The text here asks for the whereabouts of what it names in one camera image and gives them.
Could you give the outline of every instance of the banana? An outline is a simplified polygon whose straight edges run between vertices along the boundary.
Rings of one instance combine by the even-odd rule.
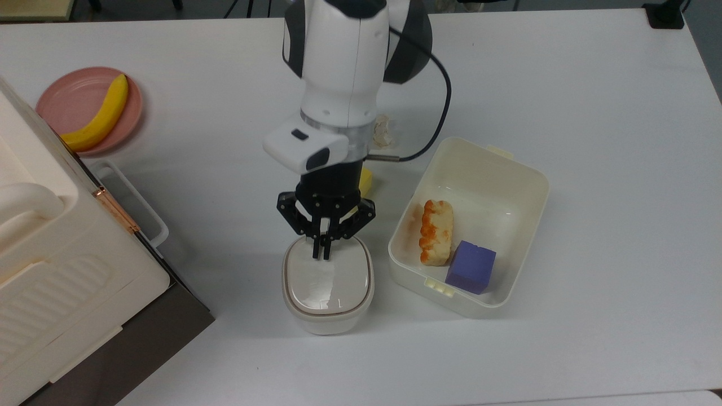
[[[81,152],[89,150],[101,142],[118,122],[128,100],[128,80],[119,74],[110,84],[103,104],[95,117],[83,128],[62,134],[60,138],[71,150]]]

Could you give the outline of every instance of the white table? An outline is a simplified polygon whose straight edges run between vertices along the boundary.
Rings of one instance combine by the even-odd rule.
[[[281,20],[0,27],[0,74],[34,103],[84,66],[142,87],[137,136],[109,159],[170,226],[161,246],[217,317],[123,405],[463,405],[722,386],[722,108],[687,28],[642,10],[435,15],[454,86],[443,137],[513,152],[552,185],[498,317],[398,286],[386,244],[431,153],[371,163],[360,236],[376,293],[350,334],[314,337],[282,302],[295,239],[274,208],[297,177],[261,150],[298,109]],[[430,136],[433,66],[385,86],[399,149]]]
[[[502,403],[493,406],[719,406],[722,400],[712,392],[669,392],[583,399],[540,400]]]

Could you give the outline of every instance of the purple block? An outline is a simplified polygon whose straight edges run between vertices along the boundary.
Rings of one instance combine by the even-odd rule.
[[[479,295],[489,286],[496,253],[462,241],[451,260],[446,283]]]

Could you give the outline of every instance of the container lid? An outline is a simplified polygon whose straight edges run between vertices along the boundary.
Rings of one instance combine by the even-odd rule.
[[[331,259],[314,259],[313,242],[300,238],[284,260],[284,290],[293,306],[306,314],[354,311],[369,295],[371,260],[356,238],[334,243]]]

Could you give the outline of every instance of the floor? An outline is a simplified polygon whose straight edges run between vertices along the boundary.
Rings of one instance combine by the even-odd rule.
[[[282,17],[288,0],[238,0],[228,18],[245,18],[252,1],[251,18]],[[506,0],[484,5],[483,12],[563,9],[628,9],[645,1],[662,0]],[[87,0],[76,0],[71,21],[197,20],[223,18],[233,0],[183,0],[183,10],[173,8],[171,0],[101,0],[103,10],[93,12]],[[434,0],[424,0],[430,12]],[[458,4],[456,12],[466,12]],[[692,0],[685,13],[692,36],[722,100],[722,0]]]

